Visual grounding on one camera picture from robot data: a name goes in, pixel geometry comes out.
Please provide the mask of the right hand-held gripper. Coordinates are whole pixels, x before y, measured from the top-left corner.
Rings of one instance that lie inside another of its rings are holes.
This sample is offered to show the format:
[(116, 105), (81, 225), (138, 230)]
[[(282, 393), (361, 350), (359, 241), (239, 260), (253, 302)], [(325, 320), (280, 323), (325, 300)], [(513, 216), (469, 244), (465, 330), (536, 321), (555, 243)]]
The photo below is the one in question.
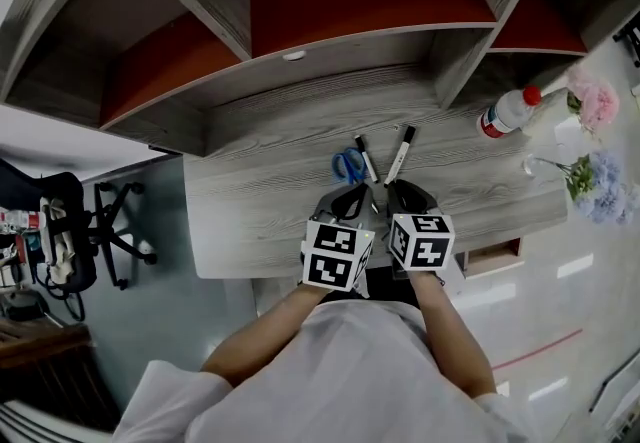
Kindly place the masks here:
[(414, 183), (393, 180), (386, 192), (386, 247), (392, 275), (444, 271), (455, 241), (452, 218), (442, 213), (431, 194)]

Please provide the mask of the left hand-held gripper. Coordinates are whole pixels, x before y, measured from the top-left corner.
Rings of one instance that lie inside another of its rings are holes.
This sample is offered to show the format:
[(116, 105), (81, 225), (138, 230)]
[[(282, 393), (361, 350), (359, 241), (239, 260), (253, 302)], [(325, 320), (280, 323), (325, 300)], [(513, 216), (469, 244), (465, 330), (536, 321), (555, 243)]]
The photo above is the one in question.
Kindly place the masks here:
[(318, 202), (301, 243), (302, 282), (349, 292), (366, 270), (375, 241), (372, 189), (346, 185)]

